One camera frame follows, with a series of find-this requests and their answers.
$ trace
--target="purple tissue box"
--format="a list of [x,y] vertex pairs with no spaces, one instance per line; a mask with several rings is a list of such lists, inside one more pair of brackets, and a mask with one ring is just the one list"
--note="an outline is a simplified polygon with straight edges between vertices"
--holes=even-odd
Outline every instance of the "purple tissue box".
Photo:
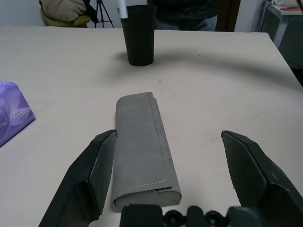
[[18,86],[0,81],[0,147],[35,119]]

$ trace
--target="white table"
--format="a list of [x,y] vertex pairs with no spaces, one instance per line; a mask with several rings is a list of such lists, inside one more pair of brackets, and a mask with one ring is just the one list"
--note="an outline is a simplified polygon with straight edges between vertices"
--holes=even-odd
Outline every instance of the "white table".
[[287,28],[288,22],[290,21],[303,21],[303,13],[302,12],[287,12],[287,11],[281,11],[281,6],[277,5],[270,5],[268,7],[268,10],[271,11],[279,20],[279,25],[276,30],[276,34],[274,37],[274,44],[279,48],[281,41],[283,39],[285,30]]
[[[158,100],[183,195],[164,211],[195,204],[225,215],[239,205],[222,130],[256,141],[303,194],[303,89],[267,35],[156,31],[154,64],[134,67],[120,29],[0,34],[0,79],[19,85],[37,117],[0,148],[0,226],[38,226],[70,164],[115,127],[116,101],[146,91]],[[111,186],[90,226],[119,226],[110,195]]]

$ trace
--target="black cup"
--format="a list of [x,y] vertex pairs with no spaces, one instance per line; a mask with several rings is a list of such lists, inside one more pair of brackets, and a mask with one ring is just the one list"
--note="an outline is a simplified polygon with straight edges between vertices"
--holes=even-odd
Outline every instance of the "black cup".
[[156,6],[128,6],[128,18],[121,19],[128,62],[134,66],[153,63]]

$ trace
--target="chair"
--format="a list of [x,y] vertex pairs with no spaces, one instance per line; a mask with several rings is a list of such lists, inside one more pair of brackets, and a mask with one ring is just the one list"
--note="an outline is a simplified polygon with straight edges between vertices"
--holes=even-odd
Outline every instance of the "chair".
[[41,16],[44,20],[44,22],[47,24],[47,26],[55,26],[55,27],[87,27],[86,24],[90,22],[90,17],[82,15],[79,16],[76,20],[71,22],[61,22],[54,20],[52,18],[49,18],[43,9],[40,9]]

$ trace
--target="felt case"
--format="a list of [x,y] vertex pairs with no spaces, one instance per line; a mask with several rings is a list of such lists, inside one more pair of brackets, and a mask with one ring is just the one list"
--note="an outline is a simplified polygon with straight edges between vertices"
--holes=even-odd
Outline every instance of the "felt case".
[[116,210],[121,212],[128,204],[179,204],[181,190],[152,92],[118,100],[116,129],[112,187]]

